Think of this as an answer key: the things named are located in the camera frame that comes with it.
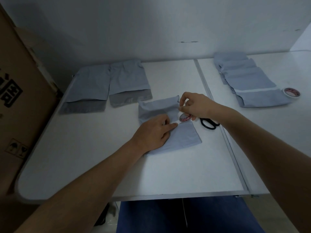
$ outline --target scissor handle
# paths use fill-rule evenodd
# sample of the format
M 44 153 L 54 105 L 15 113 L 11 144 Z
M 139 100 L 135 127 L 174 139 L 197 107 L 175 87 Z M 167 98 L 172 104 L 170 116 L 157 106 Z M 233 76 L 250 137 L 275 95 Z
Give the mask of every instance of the scissor handle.
M 208 123 L 210 123 L 213 127 L 208 127 L 207 125 L 205 125 L 203 123 L 203 121 L 207 121 Z M 203 125 L 203 127 L 210 129 L 210 130 L 215 130 L 216 127 L 218 127 L 220 125 L 220 123 L 215 123 L 214 121 L 212 121 L 211 119 L 204 119 L 204 118 L 200 118 L 201 124 Z

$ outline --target hand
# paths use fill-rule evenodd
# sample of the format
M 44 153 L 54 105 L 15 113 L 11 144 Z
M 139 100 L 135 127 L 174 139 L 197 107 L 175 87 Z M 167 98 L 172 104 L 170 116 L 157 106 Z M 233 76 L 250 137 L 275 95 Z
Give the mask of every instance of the hand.
M 179 103 L 179 110 L 181 112 L 191 114 L 192 120 L 199 118 L 210 118 L 217 121 L 217 116 L 222 113 L 223 109 L 226 108 L 223 105 L 212 101 L 210 98 L 203 94 L 185 92 Z
M 144 122 L 131 140 L 146 153 L 163 146 L 169 138 L 169 131 L 176 127 L 177 123 L 169 124 L 167 114 L 161 114 Z

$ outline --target blue jeans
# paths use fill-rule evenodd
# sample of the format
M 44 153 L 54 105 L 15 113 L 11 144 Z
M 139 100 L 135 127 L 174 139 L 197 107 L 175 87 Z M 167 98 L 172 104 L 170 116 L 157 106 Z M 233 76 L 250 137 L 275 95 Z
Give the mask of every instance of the blue jeans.
M 121 203 L 117 233 L 264 233 L 242 198 L 234 196 Z

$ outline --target white wall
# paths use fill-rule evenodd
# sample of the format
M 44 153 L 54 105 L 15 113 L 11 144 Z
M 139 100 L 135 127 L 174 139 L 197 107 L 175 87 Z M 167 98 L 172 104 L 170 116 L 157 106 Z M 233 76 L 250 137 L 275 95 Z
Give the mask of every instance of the white wall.
M 311 21 L 311 0 L 0 2 L 17 26 L 50 44 L 37 53 L 63 90 L 85 65 L 288 51 Z
M 295 50 L 311 50 L 311 23 L 290 49 Z

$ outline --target left hand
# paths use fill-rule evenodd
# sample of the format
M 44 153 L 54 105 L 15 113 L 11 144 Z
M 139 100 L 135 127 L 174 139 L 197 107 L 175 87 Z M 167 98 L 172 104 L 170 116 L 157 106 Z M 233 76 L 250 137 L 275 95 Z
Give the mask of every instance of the left hand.
M 169 138 L 169 131 L 176 127 L 177 123 L 169 124 L 167 114 L 161 114 L 144 122 L 138 128 L 131 141 L 139 146 L 142 152 L 146 153 L 163 146 Z

